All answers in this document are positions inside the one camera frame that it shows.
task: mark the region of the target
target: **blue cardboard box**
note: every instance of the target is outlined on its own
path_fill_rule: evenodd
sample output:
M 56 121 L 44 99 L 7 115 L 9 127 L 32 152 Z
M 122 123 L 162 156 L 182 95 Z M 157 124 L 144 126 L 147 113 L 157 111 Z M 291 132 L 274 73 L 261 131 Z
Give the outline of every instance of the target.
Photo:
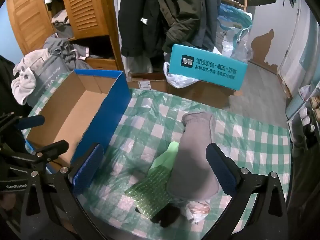
M 247 64 L 203 49 L 175 44 L 169 73 L 196 78 L 234 90 L 241 88 Z
M 33 148 L 66 140 L 69 149 L 56 162 L 69 167 L 92 143 L 105 152 L 130 100 L 122 71 L 75 70 L 42 108 L 44 124 L 33 127 L 26 139 Z

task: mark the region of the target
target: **screw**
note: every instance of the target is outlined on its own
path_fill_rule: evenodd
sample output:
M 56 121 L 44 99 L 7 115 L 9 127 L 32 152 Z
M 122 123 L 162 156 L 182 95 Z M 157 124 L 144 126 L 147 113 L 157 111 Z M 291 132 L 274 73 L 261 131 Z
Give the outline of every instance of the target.
M 271 172 L 271 177 L 276 178 L 278 177 L 278 174 L 276 174 L 274 171 Z
M 60 169 L 60 172 L 61 172 L 62 174 L 65 174 L 66 172 L 68 172 L 68 168 L 67 168 L 67 167 L 62 167 L 62 168 Z
M 241 168 L 240 171 L 243 174 L 248 174 L 249 173 L 249 170 L 247 168 Z
M 31 176 L 32 177 L 35 177 L 35 176 L 37 176 L 38 175 L 38 171 L 33 171 L 33 172 L 31 172 Z

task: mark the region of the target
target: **green and white plastic tablecloth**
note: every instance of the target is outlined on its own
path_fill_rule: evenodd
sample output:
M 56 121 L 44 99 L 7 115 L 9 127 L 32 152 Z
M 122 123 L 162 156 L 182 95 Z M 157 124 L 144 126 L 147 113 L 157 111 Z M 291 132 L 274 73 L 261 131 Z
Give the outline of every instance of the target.
M 62 80 L 63 77 L 53 84 L 51 92 Z M 42 96 L 31 115 L 39 113 L 51 92 Z M 133 89 L 132 99 L 90 188 L 79 196 L 84 208 L 103 221 L 140 237 L 201 239 L 231 199 L 222 190 L 211 199 L 211 212 L 198 225 L 191 225 L 180 216 L 168 228 L 161 228 L 137 213 L 133 199 L 124 194 L 126 189 L 145 177 L 153 160 L 168 148 L 171 141 L 180 141 L 184 130 L 183 114 L 199 110 L 211 112 L 217 118 L 215 142 L 224 154 L 252 173 L 278 173 L 286 198 L 291 163 L 287 129 L 155 90 Z M 235 231 L 245 225 L 255 197 L 251 196 Z

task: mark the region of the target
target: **louvered door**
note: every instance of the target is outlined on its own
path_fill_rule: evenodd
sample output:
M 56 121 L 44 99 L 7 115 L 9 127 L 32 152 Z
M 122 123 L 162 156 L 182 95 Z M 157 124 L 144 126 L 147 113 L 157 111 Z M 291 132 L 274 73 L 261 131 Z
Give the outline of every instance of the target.
M 42 49 L 54 33 L 43 0 L 7 0 L 11 27 L 24 55 Z
M 101 0 L 63 0 L 76 39 L 108 35 Z

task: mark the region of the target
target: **black square logo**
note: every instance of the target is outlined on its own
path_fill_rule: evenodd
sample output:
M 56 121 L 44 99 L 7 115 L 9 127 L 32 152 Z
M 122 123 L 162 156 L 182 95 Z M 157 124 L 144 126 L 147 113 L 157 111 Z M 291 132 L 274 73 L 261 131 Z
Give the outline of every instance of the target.
M 181 66 L 192 68 L 194 57 L 182 55 L 181 57 Z

